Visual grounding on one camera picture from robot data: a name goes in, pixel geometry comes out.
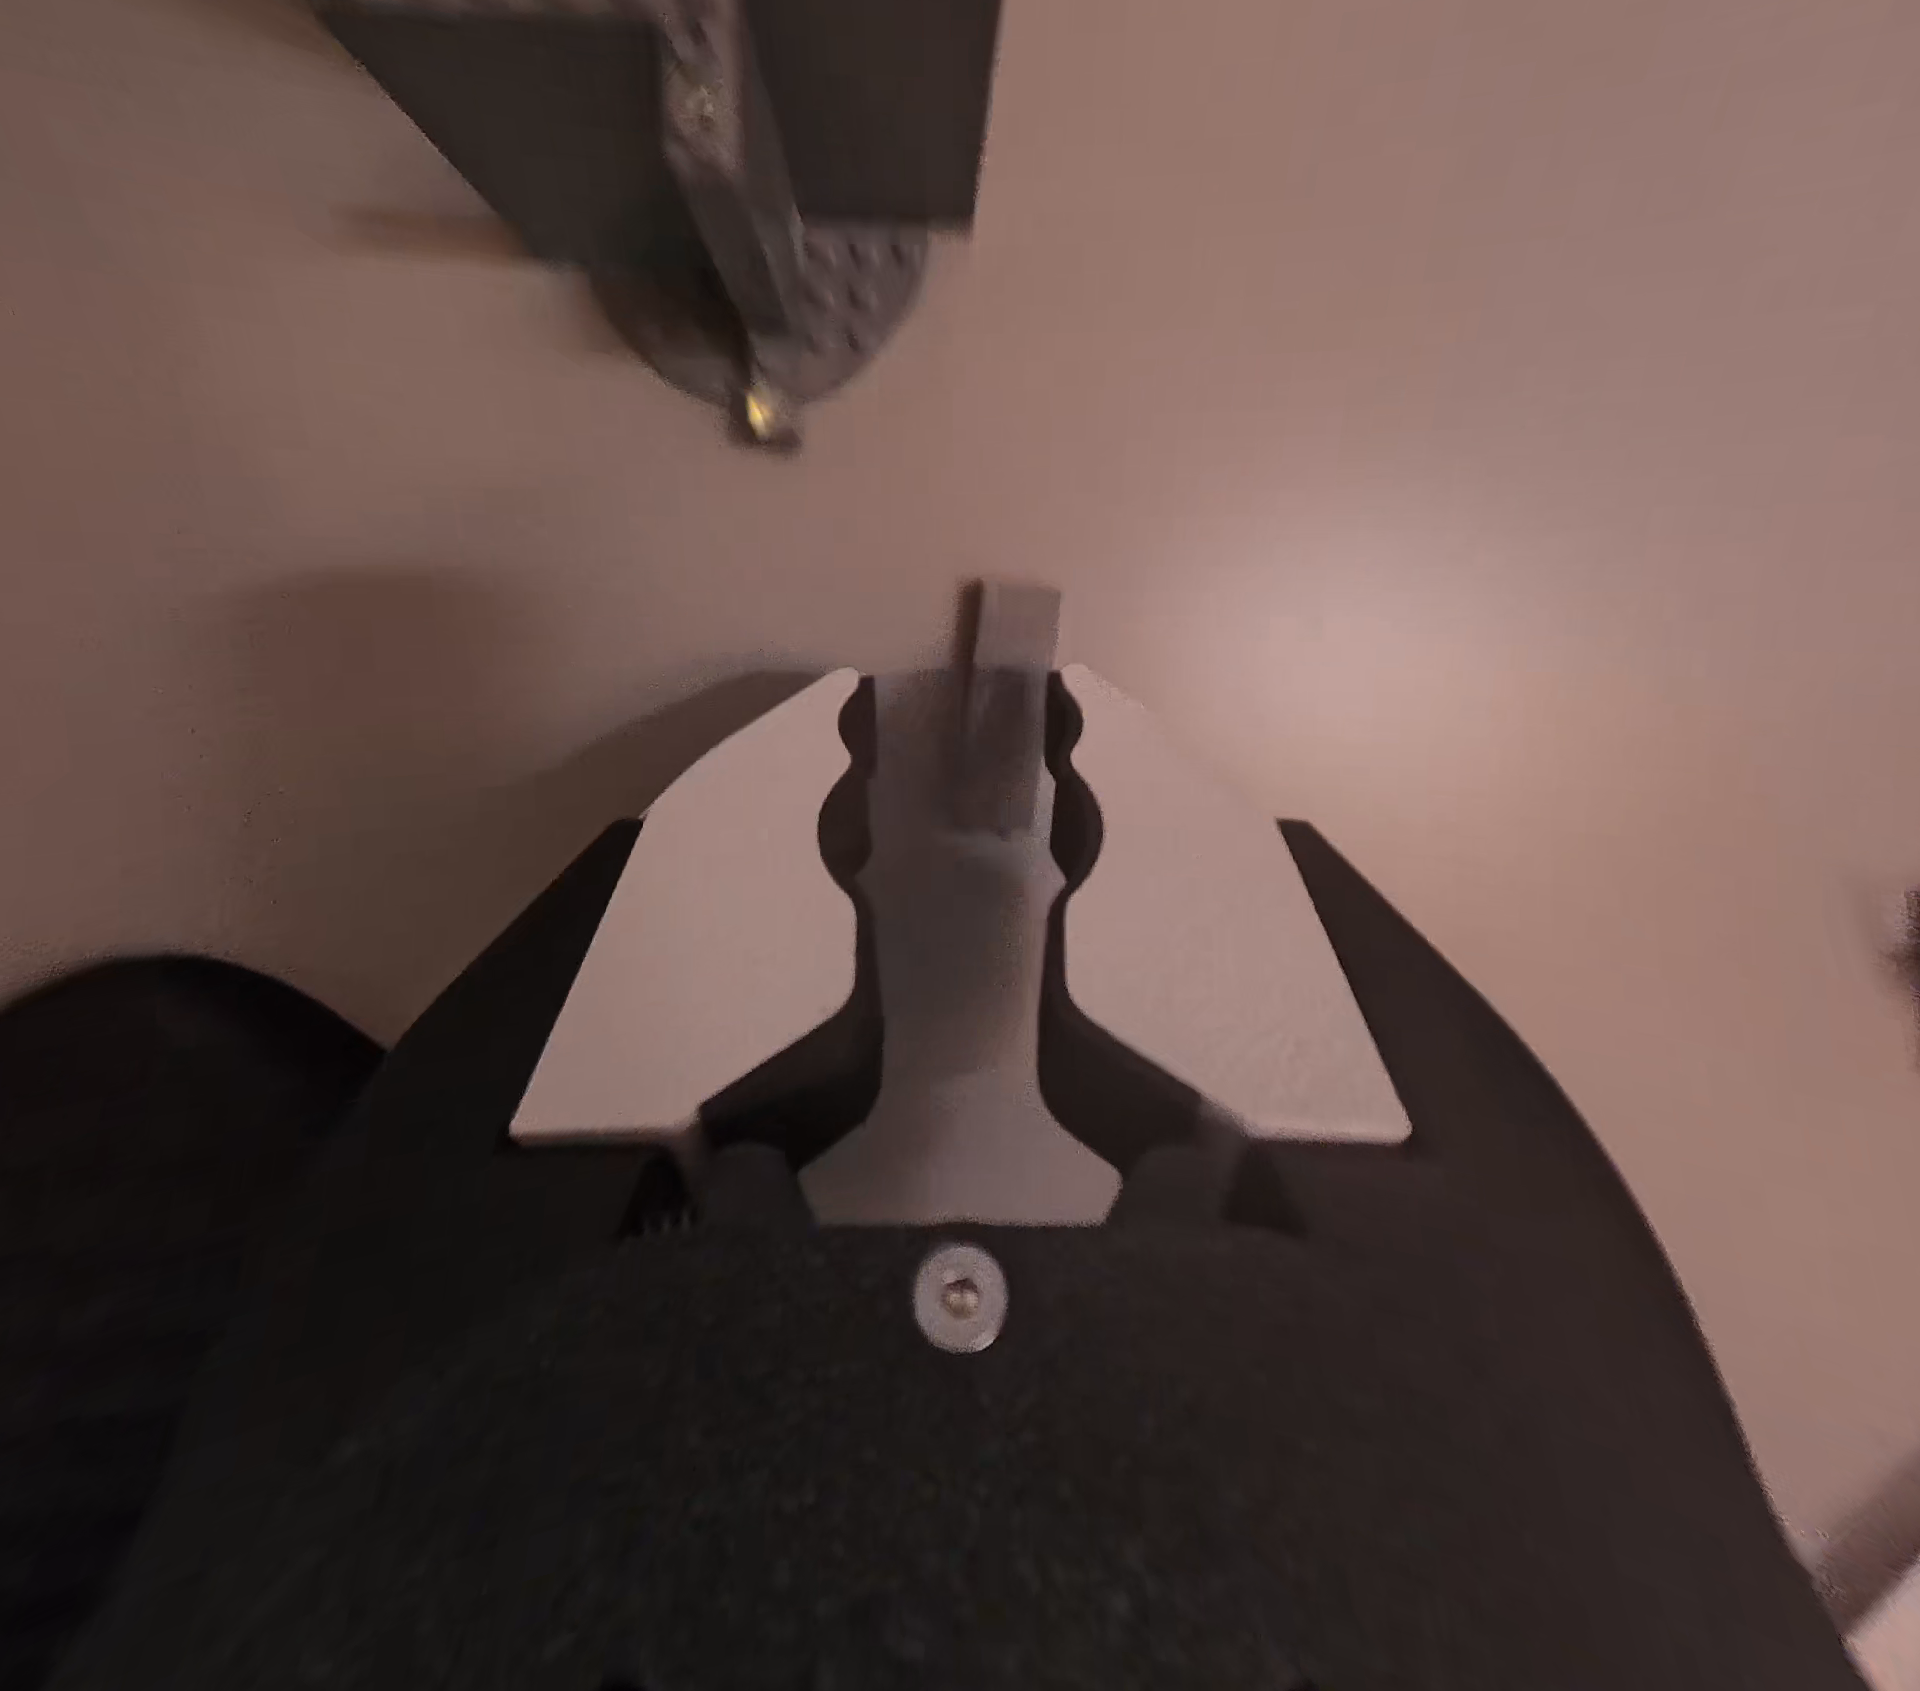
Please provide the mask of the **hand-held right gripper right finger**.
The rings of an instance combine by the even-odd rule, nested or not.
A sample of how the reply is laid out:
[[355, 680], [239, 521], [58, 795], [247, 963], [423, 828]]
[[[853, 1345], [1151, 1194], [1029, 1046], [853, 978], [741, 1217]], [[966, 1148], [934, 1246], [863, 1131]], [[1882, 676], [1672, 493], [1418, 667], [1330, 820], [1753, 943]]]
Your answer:
[[1044, 698], [1037, 1074], [1078, 1143], [1406, 1143], [1410, 1113], [1278, 820], [1082, 664]]

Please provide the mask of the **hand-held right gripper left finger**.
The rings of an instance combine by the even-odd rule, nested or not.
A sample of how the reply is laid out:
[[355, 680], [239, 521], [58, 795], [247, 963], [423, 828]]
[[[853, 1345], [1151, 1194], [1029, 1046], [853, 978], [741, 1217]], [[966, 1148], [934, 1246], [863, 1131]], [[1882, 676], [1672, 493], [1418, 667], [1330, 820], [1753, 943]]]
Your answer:
[[516, 1143], [838, 1143], [881, 1087], [875, 686], [831, 668], [642, 813]]

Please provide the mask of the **dark grey panel brick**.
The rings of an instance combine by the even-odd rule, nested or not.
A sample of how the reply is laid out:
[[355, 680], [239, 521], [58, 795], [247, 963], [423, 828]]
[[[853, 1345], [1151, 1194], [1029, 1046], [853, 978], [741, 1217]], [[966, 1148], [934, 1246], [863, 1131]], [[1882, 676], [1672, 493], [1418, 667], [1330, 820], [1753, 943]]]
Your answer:
[[1033, 824], [1059, 624], [1062, 591], [1047, 584], [979, 578], [962, 597], [948, 802], [966, 837], [1016, 839]]

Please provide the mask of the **grey brick wall assembly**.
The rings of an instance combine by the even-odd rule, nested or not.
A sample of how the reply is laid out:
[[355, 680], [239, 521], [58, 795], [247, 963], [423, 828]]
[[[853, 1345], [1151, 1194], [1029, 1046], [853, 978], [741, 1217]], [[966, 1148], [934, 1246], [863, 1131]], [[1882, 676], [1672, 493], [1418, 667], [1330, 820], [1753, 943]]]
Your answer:
[[746, 450], [797, 450], [974, 229], [1004, 0], [303, 3]]

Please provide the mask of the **grey desk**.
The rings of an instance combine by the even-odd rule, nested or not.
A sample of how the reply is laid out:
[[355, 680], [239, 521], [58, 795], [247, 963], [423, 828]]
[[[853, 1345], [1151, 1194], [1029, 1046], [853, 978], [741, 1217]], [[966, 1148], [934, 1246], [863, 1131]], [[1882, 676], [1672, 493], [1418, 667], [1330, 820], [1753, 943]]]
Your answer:
[[392, 1028], [741, 668], [979, 569], [1313, 817], [1618, 1152], [1791, 1524], [1917, 1444], [1917, 0], [1012, 0], [794, 464], [281, 0], [2, 0], [2, 972]]

